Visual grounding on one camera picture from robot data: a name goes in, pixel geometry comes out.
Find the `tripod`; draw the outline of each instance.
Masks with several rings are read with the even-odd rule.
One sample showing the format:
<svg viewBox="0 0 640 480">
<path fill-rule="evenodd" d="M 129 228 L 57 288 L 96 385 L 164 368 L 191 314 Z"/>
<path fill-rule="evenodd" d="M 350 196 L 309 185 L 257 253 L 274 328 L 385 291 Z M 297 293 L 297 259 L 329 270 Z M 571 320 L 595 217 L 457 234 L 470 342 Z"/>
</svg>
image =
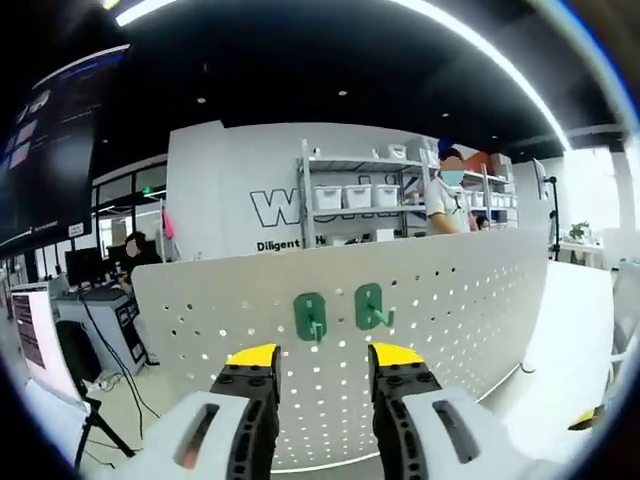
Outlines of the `tripod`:
<svg viewBox="0 0 640 480">
<path fill-rule="evenodd" d="M 99 400 L 94 400 L 93 398 L 87 397 L 87 389 L 81 381 L 76 382 L 78 387 L 78 391 L 82 396 L 82 399 L 87 402 L 91 407 L 91 412 L 87 417 L 87 420 L 82 429 L 82 436 L 80 437 L 80 444 L 78 445 L 78 451 L 76 452 L 76 458 L 74 461 L 75 468 L 77 469 L 80 466 L 80 461 L 82 460 L 82 453 L 84 452 L 84 448 L 87 444 L 87 440 L 89 438 L 89 432 L 92 427 L 98 427 L 102 430 L 107 437 L 115 444 L 116 447 L 120 449 L 122 453 L 125 454 L 127 458 L 131 458 L 135 456 L 135 452 L 131 450 L 131 447 L 126 444 L 122 438 L 109 426 L 107 421 L 102 418 L 98 410 L 102 405 L 102 402 Z"/>
</svg>

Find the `pink object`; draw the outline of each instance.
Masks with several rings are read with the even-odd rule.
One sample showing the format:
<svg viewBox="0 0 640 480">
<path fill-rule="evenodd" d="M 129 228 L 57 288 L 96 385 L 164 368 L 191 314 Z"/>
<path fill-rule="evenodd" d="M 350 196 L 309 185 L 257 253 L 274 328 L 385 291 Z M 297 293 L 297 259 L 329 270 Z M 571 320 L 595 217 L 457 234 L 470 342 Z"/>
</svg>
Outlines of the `pink object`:
<svg viewBox="0 0 640 480">
<path fill-rule="evenodd" d="M 164 234 L 167 238 L 173 238 L 175 231 L 173 230 L 173 223 L 169 219 L 169 214 L 166 208 L 162 208 L 162 223 L 164 224 Z"/>
</svg>

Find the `white shirt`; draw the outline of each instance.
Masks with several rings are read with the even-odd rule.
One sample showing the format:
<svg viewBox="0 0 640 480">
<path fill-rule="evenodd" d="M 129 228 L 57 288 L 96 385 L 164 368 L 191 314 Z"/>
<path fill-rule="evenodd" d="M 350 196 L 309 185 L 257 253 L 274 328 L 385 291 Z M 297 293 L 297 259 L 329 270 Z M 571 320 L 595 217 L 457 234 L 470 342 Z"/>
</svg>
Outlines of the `white shirt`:
<svg viewBox="0 0 640 480">
<path fill-rule="evenodd" d="M 443 213 L 451 226 L 460 233 L 470 232 L 469 205 L 462 187 L 450 187 L 440 177 L 435 177 L 429 182 L 425 200 L 427 206 L 427 234 L 439 235 L 440 232 L 431 215 Z"/>
</svg>

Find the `green plastic hook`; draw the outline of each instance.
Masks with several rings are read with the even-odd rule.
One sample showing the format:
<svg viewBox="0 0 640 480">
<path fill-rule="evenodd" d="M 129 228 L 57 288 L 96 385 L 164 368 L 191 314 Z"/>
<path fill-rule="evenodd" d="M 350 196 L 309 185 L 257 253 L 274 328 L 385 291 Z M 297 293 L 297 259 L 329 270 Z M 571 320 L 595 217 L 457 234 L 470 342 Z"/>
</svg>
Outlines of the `green plastic hook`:
<svg viewBox="0 0 640 480">
<path fill-rule="evenodd" d="M 388 315 L 382 313 L 382 288 L 377 283 L 362 285 L 355 294 L 356 326 L 360 330 L 371 330 L 383 323 L 391 328 L 395 321 L 395 309 Z"/>
<path fill-rule="evenodd" d="M 325 300 L 319 293 L 303 293 L 293 301 L 296 333 L 305 342 L 322 343 L 327 335 Z"/>
</svg>

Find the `face mask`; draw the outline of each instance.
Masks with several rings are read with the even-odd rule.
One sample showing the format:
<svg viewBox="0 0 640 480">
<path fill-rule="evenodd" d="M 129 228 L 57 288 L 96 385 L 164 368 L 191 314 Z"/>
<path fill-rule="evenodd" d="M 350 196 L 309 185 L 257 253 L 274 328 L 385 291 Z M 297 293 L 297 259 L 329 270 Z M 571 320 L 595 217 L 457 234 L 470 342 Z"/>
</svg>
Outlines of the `face mask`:
<svg viewBox="0 0 640 480">
<path fill-rule="evenodd" d="M 440 172 L 442 175 L 442 181 L 450 187 L 457 187 L 462 183 L 464 177 L 464 171 L 462 170 L 448 170 L 446 172 Z"/>
</svg>

